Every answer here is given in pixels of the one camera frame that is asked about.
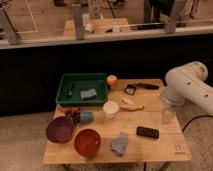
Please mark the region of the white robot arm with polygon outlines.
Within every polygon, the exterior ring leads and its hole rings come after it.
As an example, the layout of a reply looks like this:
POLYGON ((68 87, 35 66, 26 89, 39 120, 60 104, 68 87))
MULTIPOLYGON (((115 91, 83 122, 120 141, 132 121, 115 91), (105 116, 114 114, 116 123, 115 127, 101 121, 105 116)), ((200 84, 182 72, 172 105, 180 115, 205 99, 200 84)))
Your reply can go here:
POLYGON ((205 83, 207 67, 194 61, 170 69, 165 75, 166 87, 160 99, 164 106, 162 123, 169 124, 186 99, 213 116, 213 87, 205 83))

